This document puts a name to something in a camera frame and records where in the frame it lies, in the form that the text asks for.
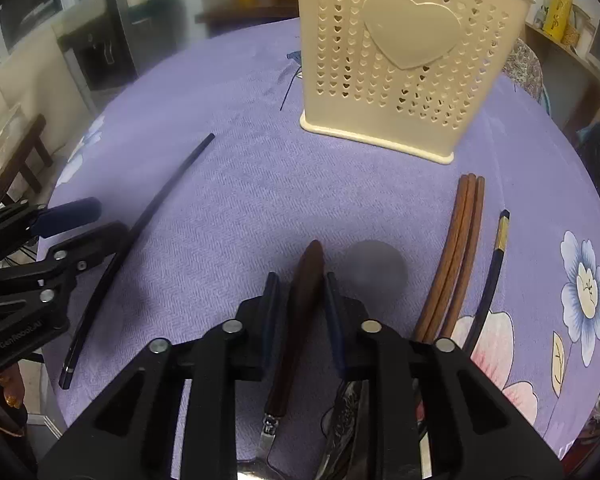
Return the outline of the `wooden handled metal spoon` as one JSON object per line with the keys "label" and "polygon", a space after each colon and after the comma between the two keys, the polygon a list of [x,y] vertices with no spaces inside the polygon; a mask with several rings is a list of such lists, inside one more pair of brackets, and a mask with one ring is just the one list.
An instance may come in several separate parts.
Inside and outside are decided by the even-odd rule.
{"label": "wooden handled metal spoon", "polygon": [[283,337],[273,382],[266,401],[259,444],[251,460],[237,463],[238,479],[288,479],[273,467],[270,457],[280,422],[287,414],[300,356],[312,323],[321,307],[320,289],[324,275],[324,249],[312,240],[301,256],[291,281],[285,306]]}

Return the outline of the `wooden chair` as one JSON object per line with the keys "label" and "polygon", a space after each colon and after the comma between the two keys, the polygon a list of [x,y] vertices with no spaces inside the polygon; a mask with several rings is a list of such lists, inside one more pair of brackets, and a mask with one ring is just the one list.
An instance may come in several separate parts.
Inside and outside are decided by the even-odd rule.
{"label": "wooden chair", "polygon": [[42,140],[47,126],[44,115],[37,114],[27,125],[12,128],[16,118],[17,113],[13,112],[0,128],[0,207],[15,203],[9,189],[18,176],[34,194],[41,193],[42,183],[27,163],[32,152],[38,155],[44,167],[53,166],[52,155]]}

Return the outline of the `brown wooden chopstick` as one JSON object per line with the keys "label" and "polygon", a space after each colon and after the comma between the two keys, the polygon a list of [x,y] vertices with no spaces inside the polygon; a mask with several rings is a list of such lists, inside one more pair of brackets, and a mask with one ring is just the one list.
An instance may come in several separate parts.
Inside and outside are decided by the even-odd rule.
{"label": "brown wooden chopstick", "polygon": [[460,267],[460,274],[458,274],[458,278],[455,283],[451,303],[448,312],[446,312],[445,319],[439,333],[440,337],[449,337],[452,335],[455,324],[460,316],[460,310],[462,310],[464,304],[464,299],[471,278],[471,271],[472,267],[474,266],[478,246],[485,190],[486,180],[484,180],[484,177],[478,177],[474,206],[472,206],[471,211],[468,242],[466,243],[462,266]]}
{"label": "brown wooden chopstick", "polygon": [[426,331],[428,330],[431,320],[434,317],[442,288],[448,275],[453,252],[457,242],[457,237],[460,235],[460,224],[462,223],[462,215],[465,207],[465,200],[468,193],[468,175],[463,174],[458,180],[454,206],[451,214],[448,234],[446,234],[445,243],[439,259],[436,274],[432,280],[428,296],[425,304],[420,312],[419,319],[414,328],[412,338],[418,342],[423,342]]}
{"label": "brown wooden chopstick", "polygon": [[466,174],[460,178],[462,194],[460,194],[460,206],[454,212],[451,228],[453,229],[452,244],[445,248],[443,255],[443,268],[440,285],[434,291],[434,310],[429,325],[422,337],[423,342],[433,342],[438,330],[440,330],[446,310],[448,310],[455,282],[460,273],[460,264],[464,258],[465,248],[468,241],[472,211],[474,210],[475,196],[477,191],[477,177],[474,174]]}

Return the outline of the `purple floral tablecloth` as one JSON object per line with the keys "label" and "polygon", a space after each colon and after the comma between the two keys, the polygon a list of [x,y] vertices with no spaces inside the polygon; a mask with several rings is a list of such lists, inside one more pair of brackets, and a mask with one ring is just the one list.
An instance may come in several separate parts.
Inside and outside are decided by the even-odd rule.
{"label": "purple floral tablecloth", "polygon": [[137,241],[99,312],[73,382],[58,390],[73,422],[152,338],[197,338],[291,277],[312,240],[343,274],[351,246],[381,240],[406,266],[395,288],[362,295],[370,314],[411,333],[424,304],[462,174],[486,180],[479,248],[463,307],[471,318],[498,215],[509,240],[484,357],[498,385],[564,454],[600,392],[600,198],[577,152],[506,77],[448,166],[317,136],[299,125],[290,58],[299,24],[232,32],[171,56],[117,96],[87,129],[52,195],[102,202],[102,221],[133,223],[200,143]]}

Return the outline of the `water dispenser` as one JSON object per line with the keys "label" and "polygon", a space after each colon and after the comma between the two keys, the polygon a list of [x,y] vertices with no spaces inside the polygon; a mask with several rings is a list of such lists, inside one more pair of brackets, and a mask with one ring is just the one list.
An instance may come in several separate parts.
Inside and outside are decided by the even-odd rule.
{"label": "water dispenser", "polygon": [[176,52],[178,0],[81,0],[64,14],[58,44],[91,92],[120,89]]}

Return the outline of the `black gold tipped chopstick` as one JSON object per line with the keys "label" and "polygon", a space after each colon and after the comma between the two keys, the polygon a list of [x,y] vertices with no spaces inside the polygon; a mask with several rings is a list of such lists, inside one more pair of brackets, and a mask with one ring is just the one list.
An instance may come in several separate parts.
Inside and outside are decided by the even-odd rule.
{"label": "black gold tipped chopstick", "polygon": [[468,356],[471,356],[476,348],[483,326],[486,324],[486,318],[488,317],[496,288],[498,287],[508,240],[509,220],[509,210],[503,209],[498,217],[498,230],[496,231],[494,251],[492,252],[489,272],[486,276],[486,284],[484,284],[478,309],[463,344],[463,350]]}

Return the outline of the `dark wooden counter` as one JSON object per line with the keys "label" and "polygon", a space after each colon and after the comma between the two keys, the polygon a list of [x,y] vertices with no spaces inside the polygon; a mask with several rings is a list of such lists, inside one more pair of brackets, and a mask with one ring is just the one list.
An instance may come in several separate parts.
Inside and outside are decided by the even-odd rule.
{"label": "dark wooden counter", "polygon": [[196,15],[210,37],[233,30],[298,18],[298,0],[232,0]]}

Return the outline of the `cream perforated cutlery holder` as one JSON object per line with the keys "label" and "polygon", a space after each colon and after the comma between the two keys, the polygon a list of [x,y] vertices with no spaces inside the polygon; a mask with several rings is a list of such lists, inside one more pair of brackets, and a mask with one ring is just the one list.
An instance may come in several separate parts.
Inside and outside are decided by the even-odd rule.
{"label": "cream perforated cutlery holder", "polygon": [[309,132],[447,164],[533,0],[298,0]]}

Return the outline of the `yellow tall box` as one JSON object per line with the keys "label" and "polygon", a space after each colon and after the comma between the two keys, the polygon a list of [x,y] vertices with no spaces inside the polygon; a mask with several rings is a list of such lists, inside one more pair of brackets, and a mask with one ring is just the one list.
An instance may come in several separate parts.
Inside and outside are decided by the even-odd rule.
{"label": "yellow tall box", "polygon": [[550,0],[543,32],[556,42],[561,42],[569,22],[572,0]]}

